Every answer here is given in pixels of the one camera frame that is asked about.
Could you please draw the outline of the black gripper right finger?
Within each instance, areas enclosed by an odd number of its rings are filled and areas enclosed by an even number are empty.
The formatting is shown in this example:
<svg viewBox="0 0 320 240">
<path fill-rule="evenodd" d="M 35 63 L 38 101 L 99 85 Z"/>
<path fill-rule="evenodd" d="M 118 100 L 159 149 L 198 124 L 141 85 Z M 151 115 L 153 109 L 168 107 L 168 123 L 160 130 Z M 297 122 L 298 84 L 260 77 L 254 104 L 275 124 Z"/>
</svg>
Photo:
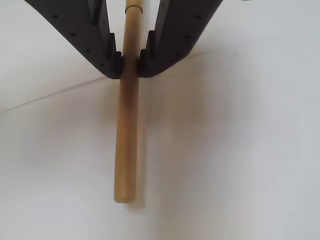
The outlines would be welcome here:
<svg viewBox="0 0 320 240">
<path fill-rule="evenodd" d="M 193 49 L 221 0 L 161 0 L 154 30 L 140 51 L 138 74 L 151 78 L 185 58 Z"/>
</svg>

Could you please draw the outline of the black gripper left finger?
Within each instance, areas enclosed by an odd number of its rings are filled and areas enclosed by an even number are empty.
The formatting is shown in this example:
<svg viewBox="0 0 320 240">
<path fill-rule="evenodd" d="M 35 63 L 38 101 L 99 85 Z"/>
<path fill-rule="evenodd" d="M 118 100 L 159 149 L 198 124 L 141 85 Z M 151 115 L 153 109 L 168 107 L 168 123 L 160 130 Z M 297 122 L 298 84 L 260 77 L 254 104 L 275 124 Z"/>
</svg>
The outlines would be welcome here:
<svg viewBox="0 0 320 240">
<path fill-rule="evenodd" d="M 105 0 L 28 0 L 97 70 L 119 79 L 122 53 L 110 32 Z"/>
</svg>

